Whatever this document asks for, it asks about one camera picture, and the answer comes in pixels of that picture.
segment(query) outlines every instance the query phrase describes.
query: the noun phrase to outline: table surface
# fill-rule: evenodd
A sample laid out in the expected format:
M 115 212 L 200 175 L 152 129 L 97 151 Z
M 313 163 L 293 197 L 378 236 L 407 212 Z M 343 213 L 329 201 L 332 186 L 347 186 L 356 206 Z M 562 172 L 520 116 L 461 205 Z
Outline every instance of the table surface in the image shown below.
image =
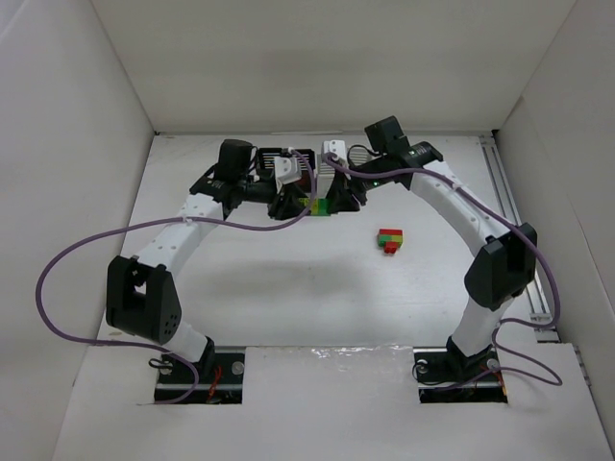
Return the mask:
M 258 145 L 310 148 L 363 134 L 157 136 L 138 191 L 131 224 L 174 216 L 188 188 L 216 162 L 225 137 Z M 475 136 L 410 136 L 427 140 L 457 176 L 488 205 L 498 201 Z M 230 220 L 274 225 L 266 207 L 243 204 Z M 379 228 L 404 231 L 394 256 L 376 244 Z M 158 229 L 128 234 L 131 256 Z M 276 232 L 218 228 L 176 280 L 184 317 L 224 346 L 441 346 L 467 302 L 463 277 L 472 257 L 461 238 L 430 206 L 398 184 L 369 193 L 359 213 L 308 217 Z M 507 316 L 528 318 L 520 297 Z M 104 322 L 100 337 L 117 334 Z M 529 328 L 505 328 L 503 340 L 534 342 Z
M 158 136 L 132 223 L 173 215 L 223 137 Z M 236 137 L 318 149 L 338 136 Z M 497 205 L 475 137 L 420 139 Z M 270 223 L 263 206 L 242 206 L 232 219 Z M 397 255 L 376 247 L 380 227 L 404 230 Z M 155 233 L 129 235 L 123 254 Z M 553 367 L 563 387 L 506 375 L 509 404 L 419 402 L 405 345 L 444 344 L 466 302 L 470 262 L 453 230 L 400 186 L 371 193 L 361 213 L 310 217 L 284 232 L 218 228 L 184 267 L 179 293 L 190 322 L 217 344 L 278 346 L 246 351 L 243 403 L 151 405 L 151 352 L 89 348 L 54 459 L 612 460 L 573 348 L 537 344 L 529 328 L 505 328 L 502 340 Z M 525 297 L 508 311 L 528 312 Z M 100 330 L 128 339 L 116 333 Z

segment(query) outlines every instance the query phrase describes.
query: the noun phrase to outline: purple cable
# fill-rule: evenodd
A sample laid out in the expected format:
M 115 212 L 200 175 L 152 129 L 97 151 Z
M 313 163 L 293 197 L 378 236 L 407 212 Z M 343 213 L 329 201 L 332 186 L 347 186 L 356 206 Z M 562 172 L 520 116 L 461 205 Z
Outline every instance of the purple cable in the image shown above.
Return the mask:
M 499 214 L 489 209 L 487 206 L 483 205 L 481 202 L 475 199 L 471 194 L 463 190 L 463 188 L 461 188 L 459 184 L 456 184 L 454 181 L 450 180 L 444 175 L 441 175 L 431 170 L 425 170 L 423 168 L 400 168 L 398 170 L 387 171 L 385 173 L 360 173 L 358 171 L 351 170 L 350 168 L 345 168 L 335 163 L 332 160 L 333 156 L 334 154 L 332 153 L 325 154 L 323 156 L 323 160 L 330 167 L 332 167 L 333 169 L 339 172 L 342 172 L 342 173 L 345 173 L 347 175 L 351 175 L 357 178 L 362 178 L 364 180 L 382 180 L 385 178 L 391 178 L 391 177 L 399 176 L 399 175 L 420 174 L 420 175 L 428 175 L 428 176 L 431 176 L 433 178 L 436 178 L 442 181 L 443 183 L 447 184 L 452 190 L 458 193 L 461 197 L 463 197 L 467 202 L 474 205 L 476 208 L 478 208 L 483 213 L 491 216 L 493 219 L 501 223 L 503 226 L 507 227 L 512 233 L 514 233 L 517 237 L 519 237 L 528 246 L 531 252 L 534 253 L 534 255 L 536 256 L 536 259 L 538 259 L 538 261 L 540 262 L 540 265 L 545 271 L 545 275 L 547 276 L 547 280 L 549 281 L 549 286 L 551 287 L 551 290 L 553 292 L 553 319 L 547 324 L 535 324 L 535 323 L 528 322 L 528 321 L 521 320 L 521 319 L 511 319 L 511 318 L 501 319 L 500 325 L 493 330 L 493 333 L 491 335 L 491 340 L 493 342 L 493 345 L 496 347 L 496 349 L 511 353 L 512 355 L 516 355 L 517 357 L 521 357 L 523 359 L 526 359 L 538 365 L 539 367 L 549 372 L 555 378 L 555 381 L 551 381 L 549 379 L 543 378 L 542 376 L 538 376 L 538 375 L 526 372 L 524 370 L 519 370 L 516 368 L 498 367 L 495 369 L 490 369 L 485 372 L 482 372 L 472 377 L 471 379 L 468 379 L 465 382 L 457 383 L 452 386 L 442 387 L 440 388 L 440 390 L 448 391 L 452 389 L 457 389 L 465 385 L 471 384 L 475 381 L 478 381 L 484 376 L 497 373 L 497 372 L 514 372 L 514 373 L 518 373 L 521 375 L 533 377 L 534 379 L 538 379 L 539 381 L 545 382 L 547 384 L 551 384 L 553 386 L 561 386 L 563 383 L 561 380 L 561 377 L 559 377 L 559 375 L 553 369 L 551 369 L 544 363 L 536 360 L 535 358 L 530 357 L 529 355 L 525 355 L 524 353 L 512 351 L 509 348 L 505 348 L 504 346 L 501 346 L 500 344 L 498 344 L 498 342 L 496 341 L 497 336 L 498 336 L 498 331 L 500 331 L 500 328 L 503 324 L 513 324 L 514 323 L 514 324 L 519 324 L 519 325 L 523 325 L 525 327 L 531 327 L 531 328 L 552 328 L 557 325 L 557 322 L 559 322 L 559 317 L 561 315 L 561 300 L 559 298 L 559 291 L 557 290 L 557 283 L 555 283 L 554 273 L 551 270 L 551 267 L 549 266 L 549 263 L 547 262 L 547 259 L 542 254 L 542 252 L 538 250 L 538 248 L 525 235 L 523 235 L 523 233 L 520 230 L 518 230 L 516 226 L 514 226 L 512 223 L 509 223 L 506 219 L 504 219 L 502 216 L 500 216 Z
M 309 211 L 311 210 L 311 207 L 312 207 L 314 201 L 316 200 L 316 179 L 314 177 L 314 171 L 312 170 L 311 166 L 309 166 L 308 159 L 305 156 L 303 156 L 302 154 L 300 154 L 299 152 L 295 151 L 295 150 L 291 150 L 290 152 L 291 152 L 291 154 L 293 156 L 297 157 L 306 166 L 307 173 L 309 174 L 309 183 L 310 183 L 309 203 L 301 211 L 301 213 L 299 213 L 296 217 L 292 218 L 289 221 L 285 221 L 285 222 L 283 222 L 281 224 L 278 224 L 276 226 L 268 226 L 268 227 L 250 226 L 250 225 L 247 225 L 247 224 L 238 224 L 238 223 L 229 223 L 229 222 L 223 221 L 221 219 L 204 218 L 204 217 L 201 217 L 201 216 L 189 216 L 187 218 L 174 217 L 174 218 L 166 218 L 166 219 L 157 219 L 155 221 L 148 221 L 146 223 L 135 224 L 133 226 L 128 226 L 126 228 L 119 228 L 119 229 L 114 229 L 114 230 L 108 230 L 106 232 L 97 233 L 97 234 L 92 235 L 90 237 L 84 238 L 83 240 L 80 240 L 80 241 L 78 241 L 76 243 L 73 243 L 68 248 L 66 248 L 66 249 L 62 250 L 61 252 L 59 252 L 51 261 L 49 261 L 47 263 L 45 268 L 40 273 L 40 276 L 38 277 L 38 281 L 37 281 L 36 302 L 37 302 L 38 315 L 40 315 L 40 318 L 42 319 L 42 322 L 53 333 L 57 334 L 60 338 L 65 339 L 67 341 L 72 341 L 72 342 L 75 342 L 75 343 L 88 344 L 90 346 L 132 346 L 132 347 L 135 347 L 135 348 L 150 349 L 152 351 L 158 351 L 158 352 L 169 354 L 170 356 L 172 356 L 176 360 L 179 360 L 180 362 L 184 363 L 186 365 L 186 367 L 188 367 L 190 369 L 190 371 L 194 374 L 194 382 L 192 383 L 192 386 L 186 392 L 181 394 L 179 397 L 176 397 L 175 399 L 170 399 L 170 400 L 157 401 L 156 403 L 166 403 L 166 404 L 169 404 L 169 403 L 178 403 L 178 402 L 184 400 L 186 397 L 188 397 L 190 394 L 192 394 L 192 392 L 194 391 L 194 389 L 196 389 L 196 386 L 199 383 L 199 372 L 194 367 L 194 365 L 192 365 L 192 363 L 190 363 L 185 358 L 180 357 L 179 355 L 176 355 L 175 353 L 172 353 L 172 352 L 168 351 L 164 347 L 157 346 L 157 345 L 154 345 L 154 344 L 137 343 L 136 341 L 116 341 L 116 340 L 107 340 L 107 339 L 88 339 L 88 338 L 82 338 L 82 337 L 79 337 L 79 336 L 74 336 L 72 334 L 68 334 L 68 333 L 63 332 L 62 330 L 60 330 L 58 327 L 56 327 L 54 325 L 54 323 L 51 321 L 51 319 L 47 315 L 47 312 L 45 311 L 45 307 L 44 307 L 43 302 L 42 302 L 42 287 L 43 287 L 43 283 L 45 282 L 45 279 L 47 278 L 47 276 L 49 275 L 49 273 L 51 272 L 53 267 L 56 264 L 58 264 L 58 262 L 60 262 L 60 260 L 63 259 L 66 255 L 74 252 L 78 248 L 83 247 L 84 245 L 86 245 L 88 243 L 94 242 L 96 240 L 100 240 L 101 238 L 111 237 L 113 235 L 118 235 L 118 234 L 121 234 L 121 233 L 137 231 L 139 229 L 150 228 L 150 227 L 153 227 L 153 226 L 160 226 L 160 225 L 163 225 L 163 224 L 182 223 L 182 222 L 185 222 L 185 220 L 187 220 L 187 219 L 189 219 L 191 221 L 195 221 L 195 222 L 217 224 L 218 226 L 226 226 L 226 227 L 229 227 L 229 228 L 242 229 L 242 230 L 245 230 L 245 231 L 279 231 L 281 229 L 285 229 L 285 228 L 288 228 L 288 227 L 292 226 L 293 224 L 299 222 L 301 219 L 306 217 L 308 215 Z

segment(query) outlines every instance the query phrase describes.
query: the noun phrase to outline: purple hose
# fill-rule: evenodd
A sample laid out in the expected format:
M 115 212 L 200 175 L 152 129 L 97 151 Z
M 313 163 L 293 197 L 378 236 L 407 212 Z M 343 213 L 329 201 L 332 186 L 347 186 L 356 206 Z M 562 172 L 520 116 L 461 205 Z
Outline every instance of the purple hose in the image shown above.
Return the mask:
M 128 226 L 126 228 L 108 230 L 106 232 L 97 233 L 96 235 L 92 235 L 90 237 L 84 238 L 83 240 L 80 240 L 79 242 L 73 243 L 71 246 L 69 246 L 68 248 L 62 250 L 59 254 L 57 254 L 51 261 L 49 261 L 47 263 L 45 268 L 40 273 L 40 276 L 38 277 L 37 290 L 36 290 L 36 303 L 37 303 L 38 315 L 40 315 L 40 318 L 42 319 L 43 323 L 53 333 L 57 334 L 60 338 L 65 339 L 67 341 L 72 341 L 72 342 L 75 342 L 75 343 L 88 344 L 90 346 L 132 346 L 132 347 L 135 347 L 135 348 L 150 349 L 152 351 L 158 351 L 158 352 L 169 354 L 170 356 L 172 356 L 176 360 L 179 360 L 182 363 L 184 363 L 186 365 L 186 367 L 188 367 L 190 369 L 190 371 L 194 374 L 194 382 L 192 383 L 192 386 L 186 392 L 184 392 L 182 395 L 180 395 L 179 397 L 176 397 L 175 399 L 170 399 L 170 400 L 157 401 L 156 403 L 167 403 L 167 404 L 168 403 L 178 403 L 178 402 L 184 400 L 186 397 L 188 397 L 194 391 L 194 389 L 196 388 L 196 386 L 199 383 L 199 372 L 194 367 L 194 365 L 192 365 L 185 358 L 180 357 L 180 356 L 176 355 L 175 353 L 171 353 L 170 351 L 168 351 L 167 349 L 165 349 L 162 346 L 156 346 L 154 344 L 137 343 L 136 341 L 116 341 L 116 340 L 107 340 L 107 339 L 88 339 L 88 338 L 82 338 L 82 337 L 79 337 L 79 336 L 73 336 L 72 334 L 68 334 L 68 333 L 63 332 L 62 330 L 60 330 L 58 327 L 56 327 L 54 325 L 54 323 L 51 321 L 51 319 L 47 315 L 47 312 L 45 311 L 45 307 L 44 307 L 43 302 L 42 302 L 42 287 L 43 287 L 43 283 L 45 282 L 45 279 L 47 278 L 47 276 L 49 275 L 49 273 L 51 272 L 53 267 L 56 264 L 58 264 L 58 262 L 60 262 L 60 260 L 63 259 L 69 253 L 74 252 L 78 248 L 83 247 L 84 245 L 86 245 L 88 243 L 94 242 L 96 240 L 100 240 L 101 238 L 111 237 L 113 235 L 118 235 L 118 234 L 121 234 L 121 233 L 126 233 L 126 232 L 130 232 L 130 231 L 137 231 L 139 229 L 150 228 L 150 227 L 153 227 L 153 226 L 160 226 L 160 225 L 163 225 L 163 224 L 182 223 L 182 222 L 185 221 L 185 219 L 190 219 L 192 221 L 198 221 L 198 222 L 203 222 L 203 223 L 217 224 L 218 226 L 227 226 L 229 228 L 243 229 L 245 231 L 279 231 L 281 229 L 285 229 L 285 228 L 288 228 L 288 227 L 292 226 L 293 224 L 297 223 L 298 221 L 300 221 L 301 219 L 306 217 L 308 215 L 309 211 L 311 210 L 311 207 L 312 207 L 314 201 L 316 200 L 316 179 L 314 177 L 314 171 L 312 170 L 311 166 L 309 166 L 308 159 L 305 156 L 303 156 L 302 154 L 300 154 L 299 152 L 294 151 L 294 150 L 291 150 L 291 154 L 293 156 L 299 158 L 299 160 L 306 166 L 307 173 L 309 174 L 309 183 L 310 183 L 309 203 L 301 211 L 301 213 L 299 213 L 299 215 L 297 215 L 296 217 L 292 218 L 289 221 L 285 221 L 285 222 L 283 222 L 281 224 L 278 224 L 276 226 L 268 226 L 268 227 L 250 226 L 250 225 L 247 225 L 247 224 L 238 224 L 238 223 L 229 223 L 229 222 L 223 221 L 221 219 L 204 218 L 204 217 L 201 217 L 201 216 L 190 216 L 188 218 L 175 217 L 175 218 L 157 219 L 155 221 L 148 221 L 146 223 L 135 224 L 133 226 Z
M 332 160 L 332 156 L 333 156 L 333 154 L 331 154 L 331 153 L 325 154 L 323 156 L 323 160 L 329 166 L 331 166 L 333 169 L 335 169 L 337 171 L 340 171 L 342 173 L 345 173 L 347 175 L 351 175 L 351 176 L 354 176 L 354 177 L 357 177 L 357 178 L 362 178 L 364 180 L 383 180 L 385 178 L 391 178 L 391 177 L 399 176 L 399 175 L 421 174 L 421 175 L 428 175 L 428 176 L 431 176 L 433 178 L 436 178 L 436 179 L 442 181 L 443 183 L 447 184 L 452 190 L 456 191 L 467 202 L 469 202 L 470 204 L 474 205 L 476 208 L 478 208 L 483 213 L 488 214 L 489 216 L 491 216 L 493 219 L 495 219 L 496 221 L 501 223 L 503 226 L 507 227 L 512 233 L 514 233 L 517 237 L 519 237 L 528 246 L 528 248 L 531 250 L 531 252 L 536 256 L 536 259 L 538 259 L 538 261 L 540 262 L 540 265 L 542 266 L 542 268 L 545 271 L 545 275 L 547 276 L 547 280 L 549 281 L 549 286 L 551 287 L 551 290 L 553 292 L 553 319 L 550 322 L 548 322 L 547 324 L 535 324 L 535 323 L 528 322 L 528 321 L 521 320 L 521 319 L 510 319 L 510 318 L 502 319 L 500 321 L 500 325 L 493 330 L 493 333 L 491 335 L 491 340 L 493 342 L 493 345 L 496 347 L 496 349 L 498 349 L 500 351 L 511 353 L 513 355 L 516 355 L 518 357 L 524 358 L 524 359 L 526 359 L 526 360 L 528 360 L 528 361 L 538 365 L 539 367 L 543 368 L 544 370 L 549 372 L 551 375 L 553 375 L 553 377 L 555 378 L 555 381 L 551 381 L 549 379 L 543 378 L 542 376 L 538 376 L 538 375 L 526 372 L 524 370 L 519 370 L 519 369 L 516 369 L 516 368 L 510 368 L 510 367 L 499 367 L 497 369 L 493 369 L 493 370 L 488 370 L 488 371 L 482 372 L 482 373 L 474 376 L 473 378 L 471 378 L 471 379 L 469 379 L 469 380 L 467 380 L 465 382 L 457 383 L 457 384 L 454 384 L 452 386 L 442 387 L 442 388 L 440 388 L 440 390 L 447 391 L 447 390 L 451 390 L 451 389 L 457 389 L 459 387 L 463 387 L 463 386 L 465 386 L 467 384 L 471 384 L 471 383 L 473 383 L 475 381 L 478 381 L 479 379 L 483 378 L 484 376 L 490 375 L 492 373 L 497 373 L 497 372 L 514 372 L 514 373 L 518 373 L 518 374 L 521 374 L 521 375 L 533 377 L 534 379 L 538 379 L 539 381 L 545 382 L 547 384 L 551 384 L 553 386 L 561 386 L 562 383 L 563 383 L 562 380 L 561 380 L 561 377 L 559 377 L 559 375 L 553 369 L 551 369 L 550 367 L 548 367 L 544 363 L 539 362 L 535 358 L 530 357 L 528 355 L 525 355 L 524 353 L 515 352 L 515 351 L 512 351 L 509 348 L 505 348 L 505 347 L 501 346 L 500 344 L 498 344 L 498 342 L 496 341 L 497 336 L 498 336 L 498 331 L 500 331 L 500 327 L 503 324 L 513 324 L 514 323 L 514 324 L 519 324 L 519 325 L 523 325 L 525 327 L 531 327 L 531 328 L 552 328 L 552 327 L 555 327 L 557 325 L 557 322 L 559 322 L 559 317 L 561 315 L 561 300 L 559 299 L 559 291 L 557 290 L 557 283 L 555 283 L 554 273 L 551 270 L 551 267 L 549 266 L 549 263 L 547 262 L 547 259 L 542 254 L 542 252 L 540 250 L 538 250 L 538 248 L 527 237 L 525 237 L 523 235 L 523 233 L 520 230 L 517 229 L 516 226 L 514 226 L 511 223 L 509 223 L 502 216 L 500 216 L 499 214 L 495 213 L 494 211 L 489 209 L 487 206 L 483 205 L 481 202 L 479 202 L 477 199 L 475 199 L 471 194 L 469 194 L 468 192 L 463 190 L 463 188 L 458 186 L 458 184 L 455 184 L 454 181 L 450 180 L 449 178 L 447 178 L 444 175 L 441 175 L 441 174 L 436 173 L 436 172 L 431 171 L 431 170 L 425 170 L 423 168 L 400 168 L 398 170 L 387 171 L 385 173 L 360 173 L 358 171 L 351 170 L 350 168 L 345 168 L 345 167 L 335 163 Z

